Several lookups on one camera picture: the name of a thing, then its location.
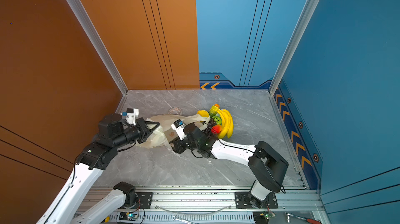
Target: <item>green fruit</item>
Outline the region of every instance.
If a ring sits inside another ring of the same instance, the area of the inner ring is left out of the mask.
[[[217,123],[217,124],[222,124],[222,120],[221,120],[221,117],[219,117],[219,116],[213,116],[212,117],[212,119]]]

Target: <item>bunch of bananas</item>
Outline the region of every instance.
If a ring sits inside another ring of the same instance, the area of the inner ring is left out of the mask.
[[[218,138],[222,139],[225,135],[230,138],[233,133],[233,120],[232,115],[226,109],[218,109],[217,113],[222,120],[222,130],[218,134]]]

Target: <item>blue wall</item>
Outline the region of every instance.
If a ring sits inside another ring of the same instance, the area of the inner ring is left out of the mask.
[[[398,207],[399,5],[320,0],[283,77],[322,156],[334,224],[387,223],[379,211]]]
[[[196,0],[200,73],[222,73],[236,86],[271,79],[305,2]]]

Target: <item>red handle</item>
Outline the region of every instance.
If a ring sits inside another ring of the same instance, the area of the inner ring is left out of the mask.
[[[313,220],[313,219],[306,219],[306,221],[308,223],[312,223],[312,224],[322,224],[321,222],[317,221],[317,220]]]

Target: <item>yellow chevron arrow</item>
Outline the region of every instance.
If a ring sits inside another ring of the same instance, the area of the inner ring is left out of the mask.
[[[214,89],[214,90],[217,90],[217,89],[215,88],[215,86],[217,86],[218,84],[219,84],[219,82],[217,82],[216,84],[214,84],[213,86],[211,86],[211,88]]]
[[[290,114],[289,114],[289,112],[287,112],[287,111],[283,111],[283,121],[285,121],[285,115],[288,115],[288,116],[290,116]]]
[[[282,95],[276,95],[276,103],[278,103],[278,97],[282,97]]]
[[[301,149],[303,149],[304,151],[306,151],[302,145],[300,145],[299,143],[296,143],[296,154],[297,154],[297,155],[299,155],[299,148],[301,148]]]
[[[282,106],[286,106],[286,104],[283,102],[279,103],[279,112],[282,112]]]
[[[292,131],[292,143],[293,143],[293,136],[297,136],[297,137],[300,138],[300,136],[298,135],[298,133]]]
[[[301,156],[301,167],[304,170],[304,162],[307,162],[310,166],[311,165],[311,161],[309,161],[307,158],[305,158],[304,156]]]
[[[206,90],[205,86],[207,86],[208,84],[209,84],[209,82],[206,82],[206,83],[204,83],[204,85],[203,85],[203,86],[201,86],[200,88],[202,88],[202,89]]]

